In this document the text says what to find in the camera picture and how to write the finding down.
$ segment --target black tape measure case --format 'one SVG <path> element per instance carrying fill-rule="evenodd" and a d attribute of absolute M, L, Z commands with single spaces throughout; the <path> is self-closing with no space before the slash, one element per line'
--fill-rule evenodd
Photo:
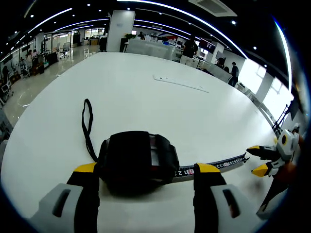
<path fill-rule="evenodd" d="M 112 135 L 101 146 L 94 171 L 107 183 L 171 183 L 179 169 L 169 140 L 144 131 Z"/>

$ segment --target air conditioning vent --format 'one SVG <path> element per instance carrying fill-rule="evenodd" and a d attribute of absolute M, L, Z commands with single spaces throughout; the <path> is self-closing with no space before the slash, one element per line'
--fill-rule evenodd
<path fill-rule="evenodd" d="M 201 7 L 216 17 L 238 16 L 219 0 L 189 0 L 189 2 L 198 7 Z"/>

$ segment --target white tabletop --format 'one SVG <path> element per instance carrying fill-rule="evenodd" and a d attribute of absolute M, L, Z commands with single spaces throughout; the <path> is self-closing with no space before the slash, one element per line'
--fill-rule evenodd
<path fill-rule="evenodd" d="M 199 84 L 209 93 L 154 76 Z M 81 127 L 84 99 L 93 107 L 95 153 L 110 135 L 124 131 L 158 133 L 176 147 L 181 166 L 241 155 L 253 145 L 272 145 L 273 131 L 243 93 L 204 72 L 160 58 L 98 53 L 70 68 L 30 104 L 9 139 L 1 173 L 8 197 L 23 217 L 73 170 L 92 163 Z M 254 204 L 271 184 L 251 170 L 252 157 L 223 174 Z M 193 181 L 165 185 L 142 198 L 111 196 L 101 181 L 99 232 L 193 232 Z"/>

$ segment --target black ceiling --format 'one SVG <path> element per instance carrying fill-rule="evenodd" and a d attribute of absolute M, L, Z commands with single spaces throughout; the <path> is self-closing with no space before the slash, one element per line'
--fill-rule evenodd
<path fill-rule="evenodd" d="M 295 44 L 294 50 L 297 50 L 298 46 L 296 45 L 300 44 L 302 41 L 299 36 L 296 36 L 298 28 L 294 22 L 297 18 L 290 17 L 293 16 L 293 9 L 295 6 L 284 5 L 284 1 L 281 0 L 275 0 L 273 2 L 268 0 L 222 0 L 222 2 L 232 9 L 238 16 L 215 17 L 207 11 L 189 3 L 188 0 L 154 1 L 182 9 L 212 24 L 236 43 L 249 58 L 255 60 L 262 66 L 267 64 L 268 72 L 278 76 L 278 78 L 286 84 L 286 78 L 281 77 L 282 75 L 280 75 L 280 73 L 282 73 L 283 76 L 287 76 L 285 53 L 273 17 L 278 20 L 287 38 L 292 44 Z M 212 39 L 206 32 L 188 24 L 188 22 L 191 22 L 220 39 L 228 45 L 234 53 L 241 55 L 241 53 L 225 38 L 203 23 L 198 22 L 185 14 L 161 6 L 136 2 L 117 2 L 117 0 L 17 0 L 6 2 L 2 7 L 3 14 L 0 14 L 2 22 L 0 51 L 3 52 L 1 57 L 9 53 L 10 48 L 25 34 L 26 37 L 24 40 L 27 42 L 27 40 L 30 40 L 30 35 L 34 36 L 40 32 L 39 29 L 42 29 L 43 32 L 51 32 L 73 23 L 107 18 L 108 13 L 112 14 L 113 10 L 125 10 L 127 7 L 131 8 L 131 10 L 135 10 L 136 19 L 169 25 L 198 37 Z M 38 23 L 68 8 L 73 9 L 56 16 L 33 30 L 30 34 L 27 34 L 27 32 Z M 236 25 L 231 24 L 231 20 L 233 19 L 237 22 Z M 92 22 L 91 24 L 94 26 L 103 26 L 104 23 L 107 23 L 107 21 Z M 143 22 L 140 22 L 139 24 L 151 26 L 151 24 Z M 168 31 L 186 36 L 185 34 L 172 29 L 169 29 Z"/>

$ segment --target glossy floor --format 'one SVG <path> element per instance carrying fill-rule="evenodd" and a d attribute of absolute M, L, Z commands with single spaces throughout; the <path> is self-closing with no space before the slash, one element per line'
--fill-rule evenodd
<path fill-rule="evenodd" d="M 99 51 L 97 45 L 71 48 L 70 57 L 61 59 L 47 68 L 43 74 L 18 80 L 12 85 L 13 96 L 6 102 L 3 110 L 14 127 L 27 106 L 54 79 L 80 61 Z"/>

